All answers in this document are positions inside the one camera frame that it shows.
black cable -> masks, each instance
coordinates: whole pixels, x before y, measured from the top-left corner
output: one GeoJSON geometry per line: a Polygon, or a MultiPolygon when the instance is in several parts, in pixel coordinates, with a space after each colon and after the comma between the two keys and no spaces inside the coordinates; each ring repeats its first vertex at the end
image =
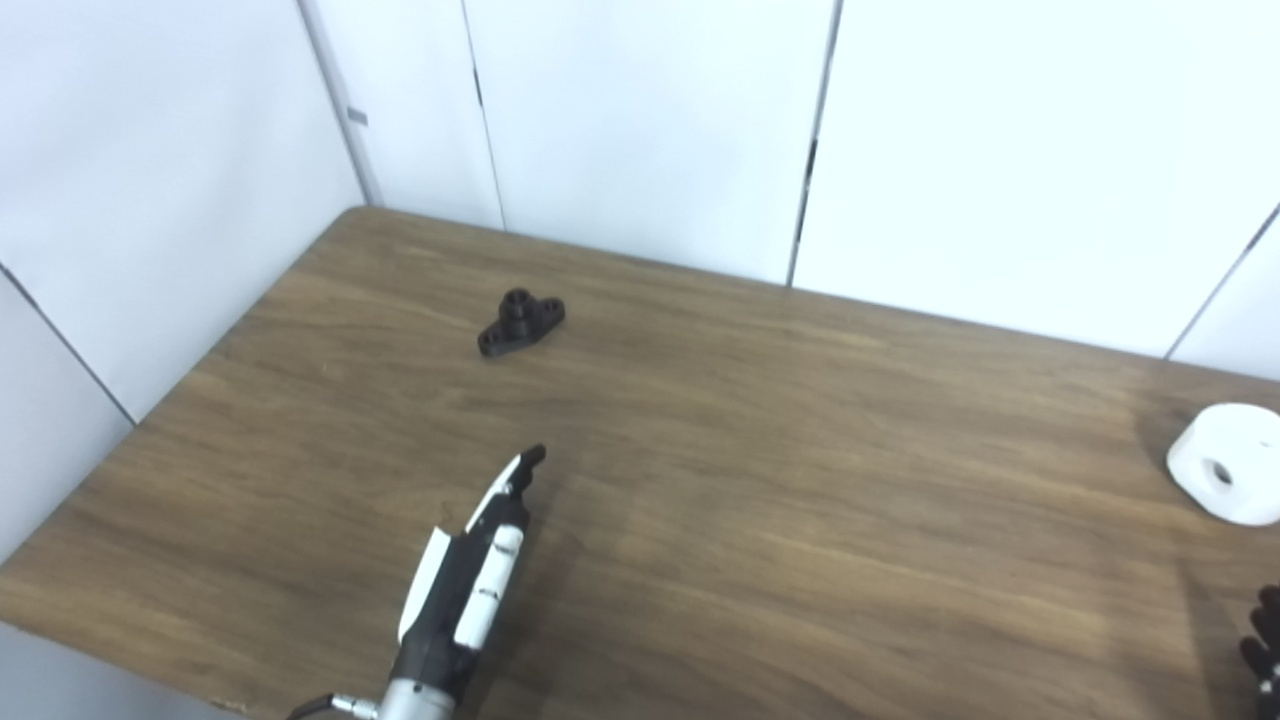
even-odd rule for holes
{"type": "Polygon", "coordinates": [[[303,702],[302,705],[294,707],[293,712],[291,712],[289,716],[285,717],[284,720],[301,720],[302,717],[307,717],[308,715],[315,715],[316,712],[324,712],[325,710],[329,710],[332,707],[333,707],[333,693],[324,694],[315,700],[308,700],[307,702],[303,702]]]}

metal connector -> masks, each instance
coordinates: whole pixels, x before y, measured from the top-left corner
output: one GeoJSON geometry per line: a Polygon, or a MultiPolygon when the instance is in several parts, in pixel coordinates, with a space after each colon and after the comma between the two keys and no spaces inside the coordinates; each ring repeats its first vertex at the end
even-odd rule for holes
{"type": "Polygon", "coordinates": [[[333,696],[333,708],[340,710],[357,720],[378,720],[378,703],[349,694],[333,696]]]}

wood grain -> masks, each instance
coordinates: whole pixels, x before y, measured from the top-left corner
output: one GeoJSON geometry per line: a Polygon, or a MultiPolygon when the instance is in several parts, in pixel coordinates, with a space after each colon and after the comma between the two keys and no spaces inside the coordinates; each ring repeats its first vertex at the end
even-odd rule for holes
{"type": "Polygon", "coordinates": [[[1161,461],[1229,400],[1280,386],[355,210],[13,556],[0,619],[253,719],[378,696],[430,528],[541,441],[463,717],[1236,717],[1280,534],[1161,461]],[[568,319],[484,360],[513,286],[568,319]]]}

white wall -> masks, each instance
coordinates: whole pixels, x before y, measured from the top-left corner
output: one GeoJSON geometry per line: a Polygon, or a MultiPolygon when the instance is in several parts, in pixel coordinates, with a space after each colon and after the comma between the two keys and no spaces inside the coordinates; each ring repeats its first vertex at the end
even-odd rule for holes
{"type": "Polygon", "coordinates": [[[831,0],[466,0],[507,229],[781,283],[831,0]]]}
{"type": "Polygon", "coordinates": [[[0,274],[0,564],[131,427],[0,274]]]}
{"type": "Polygon", "coordinates": [[[796,287],[1165,355],[1280,197],[1280,3],[846,3],[796,287]]]}
{"type": "Polygon", "coordinates": [[[1280,223],[1240,260],[1171,359],[1280,380],[1280,223]]]}
{"type": "MultiPolygon", "coordinates": [[[[0,265],[141,418],[361,201],[291,0],[0,4],[0,265]]],[[[129,429],[0,278],[0,560],[129,429]]],[[[229,717],[0,625],[0,715],[229,717]]]]}
{"type": "Polygon", "coordinates": [[[343,209],[291,0],[0,4],[0,263],[133,418],[343,209]]]}
{"type": "Polygon", "coordinates": [[[236,720],[195,698],[0,624],[0,697],[13,720],[236,720]]]}
{"type": "Polygon", "coordinates": [[[303,0],[302,8],[367,160],[371,202],[502,229],[462,0],[303,0]]]}

